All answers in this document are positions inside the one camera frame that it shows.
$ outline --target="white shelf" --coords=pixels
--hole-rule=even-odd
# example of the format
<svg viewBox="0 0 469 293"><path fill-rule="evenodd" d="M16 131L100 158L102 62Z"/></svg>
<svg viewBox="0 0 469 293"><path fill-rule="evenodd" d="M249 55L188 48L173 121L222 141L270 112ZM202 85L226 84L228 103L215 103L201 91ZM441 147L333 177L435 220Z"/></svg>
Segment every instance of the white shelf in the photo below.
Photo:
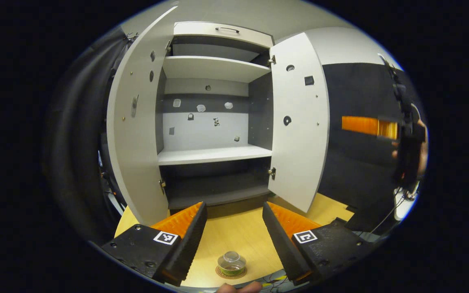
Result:
<svg viewBox="0 0 469 293"><path fill-rule="evenodd" d="M168 56L167 78L209 78L249 83L270 72L265 66L233 59L203 56Z"/></svg>
<svg viewBox="0 0 469 293"><path fill-rule="evenodd" d="M255 145L235 146L232 148L203 149L191 151L164 151L158 154L158 165L184 165L243 160L268 157L272 151Z"/></svg>

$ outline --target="door hinge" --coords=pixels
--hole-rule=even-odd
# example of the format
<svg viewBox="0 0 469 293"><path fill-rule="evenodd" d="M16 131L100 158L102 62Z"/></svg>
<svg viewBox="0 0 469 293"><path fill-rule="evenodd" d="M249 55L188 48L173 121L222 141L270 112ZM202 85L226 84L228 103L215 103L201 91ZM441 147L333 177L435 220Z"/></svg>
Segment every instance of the door hinge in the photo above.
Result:
<svg viewBox="0 0 469 293"><path fill-rule="evenodd" d="M268 174L271 176L272 180L274 180L274 177L276 176L276 168L272 168L270 170L267 171Z"/></svg>
<svg viewBox="0 0 469 293"><path fill-rule="evenodd" d="M161 179L161 180L158 181L158 185L160 185L160 189L162 190L162 194L165 195L166 193L164 191L164 187L166 187L166 182L163 179Z"/></svg>
<svg viewBox="0 0 469 293"><path fill-rule="evenodd" d="M166 45L166 52L171 51L171 47L169 45L171 45L171 39L168 41L168 43Z"/></svg>
<svg viewBox="0 0 469 293"><path fill-rule="evenodd" d="M270 67L271 63L276 64L276 57L274 55L267 61L267 66Z"/></svg>

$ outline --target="table surface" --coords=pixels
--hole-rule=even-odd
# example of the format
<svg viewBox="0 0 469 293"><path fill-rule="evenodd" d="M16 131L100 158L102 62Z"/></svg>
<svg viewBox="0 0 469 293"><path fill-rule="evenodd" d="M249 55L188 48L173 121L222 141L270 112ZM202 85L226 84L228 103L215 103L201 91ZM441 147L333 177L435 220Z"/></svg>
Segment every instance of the table surface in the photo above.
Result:
<svg viewBox="0 0 469 293"><path fill-rule="evenodd" d="M279 197L258 197L239 202L207 207L207 222L202 238L185 281L181 286L219 287L249 282L283 269L280 258L272 245L266 225L262 219L265 200L303 215L321 225L330 224L336 217L348 221L353 213L346 205L316 194L309 212L305 213ZM126 207L119 221L115 237L138 224L135 216ZM217 259L233 250L244 256L247 273L242 278L228 280L215 272Z"/></svg>

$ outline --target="white cabinet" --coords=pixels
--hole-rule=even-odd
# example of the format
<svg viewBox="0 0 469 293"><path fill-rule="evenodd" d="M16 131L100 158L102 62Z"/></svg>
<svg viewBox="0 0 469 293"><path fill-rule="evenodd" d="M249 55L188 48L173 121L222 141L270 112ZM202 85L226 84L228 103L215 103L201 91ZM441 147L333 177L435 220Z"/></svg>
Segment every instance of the white cabinet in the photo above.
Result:
<svg viewBox="0 0 469 293"><path fill-rule="evenodd" d="M270 35L239 26L159 26L128 50L108 105L113 171L136 218L149 225L167 208L270 191L307 211L329 122L322 66L307 35L273 45ZM180 52L187 44L211 45L255 57L233 59L229 50L174 55L168 41Z"/></svg>

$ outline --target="cabinet handle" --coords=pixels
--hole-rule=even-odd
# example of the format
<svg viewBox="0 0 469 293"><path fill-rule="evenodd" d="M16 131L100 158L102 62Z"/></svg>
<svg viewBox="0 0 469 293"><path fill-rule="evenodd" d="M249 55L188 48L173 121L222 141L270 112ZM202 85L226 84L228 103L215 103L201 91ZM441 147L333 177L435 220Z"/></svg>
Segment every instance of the cabinet handle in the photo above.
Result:
<svg viewBox="0 0 469 293"><path fill-rule="evenodd" d="M218 31L218 30L220 30L220 28L224 28L224 27L219 26L219 27L215 28L215 30ZM225 29L226 29L226 30L233 30L233 31L236 31L236 33L240 33L239 30L236 30L236 29L234 29L234 28L225 28Z"/></svg>

